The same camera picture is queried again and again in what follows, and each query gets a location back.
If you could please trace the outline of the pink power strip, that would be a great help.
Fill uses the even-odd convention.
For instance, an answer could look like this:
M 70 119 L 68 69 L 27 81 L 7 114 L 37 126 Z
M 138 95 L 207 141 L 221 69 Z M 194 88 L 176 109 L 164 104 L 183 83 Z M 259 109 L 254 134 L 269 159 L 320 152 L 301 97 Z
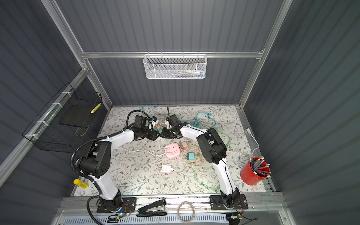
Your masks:
M 177 143 L 171 143 L 164 147 L 165 156 L 168 159 L 175 159 L 178 158 L 181 154 L 180 147 Z

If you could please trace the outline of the red pencil cup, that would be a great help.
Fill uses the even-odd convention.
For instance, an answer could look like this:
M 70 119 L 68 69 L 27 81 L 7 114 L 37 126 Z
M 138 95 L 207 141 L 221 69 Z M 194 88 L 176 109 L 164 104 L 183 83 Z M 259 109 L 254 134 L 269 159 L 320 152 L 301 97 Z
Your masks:
M 260 181 L 271 176 L 270 164 L 265 161 L 263 156 L 253 157 L 241 170 L 242 181 L 250 186 L 258 184 Z

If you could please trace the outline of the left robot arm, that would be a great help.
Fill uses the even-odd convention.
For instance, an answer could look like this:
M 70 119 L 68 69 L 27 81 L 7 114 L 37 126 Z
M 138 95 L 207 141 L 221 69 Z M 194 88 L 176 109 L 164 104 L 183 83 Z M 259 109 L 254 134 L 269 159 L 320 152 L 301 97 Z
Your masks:
M 144 111 L 133 110 L 127 115 L 122 130 L 81 144 L 71 156 L 71 168 L 96 187 L 101 199 L 114 201 L 121 194 L 108 172 L 112 150 L 138 139 L 156 139 L 153 131 L 150 116 Z

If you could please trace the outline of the pink USB charger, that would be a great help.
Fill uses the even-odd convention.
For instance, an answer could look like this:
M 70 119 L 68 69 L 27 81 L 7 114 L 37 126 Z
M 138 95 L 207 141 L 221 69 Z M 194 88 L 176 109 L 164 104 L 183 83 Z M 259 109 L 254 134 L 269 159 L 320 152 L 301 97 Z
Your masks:
M 180 148 L 181 148 L 182 150 L 188 150 L 188 149 L 189 149 L 188 142 L 182 142 L 182 143 L 180 144 Z

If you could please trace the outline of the yellow marker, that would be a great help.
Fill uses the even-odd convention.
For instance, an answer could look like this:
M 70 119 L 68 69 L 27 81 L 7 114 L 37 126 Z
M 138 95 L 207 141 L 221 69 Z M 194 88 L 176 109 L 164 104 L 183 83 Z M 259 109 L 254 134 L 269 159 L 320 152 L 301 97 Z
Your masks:
M 75 179 L 75 180 L 73 181 L 73 183 L 74 183 L 75 185 L 81 187 L 81 188 L 84 188 L 84 189 L 85 189 L 85 188 L 88 188 L 88 184 L 85 183 L 85 182 L 83 182 L 83 181 L 81 181 L 80 179 Z

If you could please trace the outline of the black stapler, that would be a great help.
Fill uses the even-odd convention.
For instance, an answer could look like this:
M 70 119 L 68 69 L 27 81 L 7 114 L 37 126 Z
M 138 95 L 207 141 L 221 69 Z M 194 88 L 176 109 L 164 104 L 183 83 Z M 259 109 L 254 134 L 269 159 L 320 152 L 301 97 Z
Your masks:
M 155 201 L 151 204 L 145 205 L 138 209 L 137 217 L 156 217 L 156 216 L 166 216 L 167 212 L 165 212 L 166 200 L 161 199 Z

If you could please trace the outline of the white USB charger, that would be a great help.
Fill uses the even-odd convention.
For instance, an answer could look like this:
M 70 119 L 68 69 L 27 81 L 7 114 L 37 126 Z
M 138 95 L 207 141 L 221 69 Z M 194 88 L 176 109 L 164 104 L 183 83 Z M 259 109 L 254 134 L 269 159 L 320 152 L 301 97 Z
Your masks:
M 161 167 L 161 173 L 170 174 L 173 171 L 173 168 L 171 165 L 162 165 Z

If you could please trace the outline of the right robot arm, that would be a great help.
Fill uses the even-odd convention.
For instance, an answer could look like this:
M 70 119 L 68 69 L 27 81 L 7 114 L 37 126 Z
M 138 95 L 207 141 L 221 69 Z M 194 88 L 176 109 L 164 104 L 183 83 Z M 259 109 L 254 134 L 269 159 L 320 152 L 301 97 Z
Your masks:
M 230 207 L 240 197 L 240 191 L 231 178 L 227 165 L 227 147 L 214 128 L 200 129 L 181 122 L 173 114 L 166 118 L 167 127 L 161 132 L 162 138 L 189 138 L 197 141 L 204 159 L 211 163 L 220 183 L 224 205 Z

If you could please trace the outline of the teal USB charger cube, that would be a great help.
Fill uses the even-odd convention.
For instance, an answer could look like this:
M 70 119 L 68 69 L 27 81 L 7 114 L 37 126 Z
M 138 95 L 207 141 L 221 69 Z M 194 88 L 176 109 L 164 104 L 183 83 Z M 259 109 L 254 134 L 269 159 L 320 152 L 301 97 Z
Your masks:
M 188 152 L 187 153 L 187 160 L 190 160 L 190 161 L 195 160 L 196 156 L 197 155 L 195 153 Z

